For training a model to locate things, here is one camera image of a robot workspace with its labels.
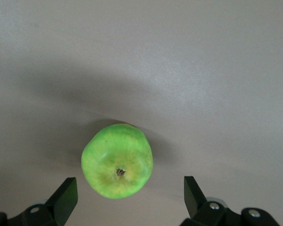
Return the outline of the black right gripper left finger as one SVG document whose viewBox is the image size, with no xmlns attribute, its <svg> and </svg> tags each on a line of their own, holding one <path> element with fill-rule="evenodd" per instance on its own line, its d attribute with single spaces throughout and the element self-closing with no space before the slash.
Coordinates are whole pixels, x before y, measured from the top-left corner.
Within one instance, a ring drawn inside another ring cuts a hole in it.
<svg viewBox="0 0 283 226">
<path fill-rule="evenodd" d="M 0 226 L 63 226 L 77 203 L 77 180 L 66 178 L 44 204 L 34 204 L 13 218 L 0 212 Z"/>
</svg>

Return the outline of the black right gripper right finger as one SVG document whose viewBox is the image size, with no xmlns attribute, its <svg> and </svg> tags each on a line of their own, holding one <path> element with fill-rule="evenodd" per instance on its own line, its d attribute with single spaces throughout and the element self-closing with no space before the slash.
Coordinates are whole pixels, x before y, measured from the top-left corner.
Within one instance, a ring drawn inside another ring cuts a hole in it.
<svg viewBox="0 0 283 226">
<path fill-rule="evenodd" d="M 193 176 L 184 177 L 184 201 L 189 213 L 182 226 L 277 226 L 265 210 L 248 207 L 240 214 L 218 201 L 209 201 Z"/>
</svg>

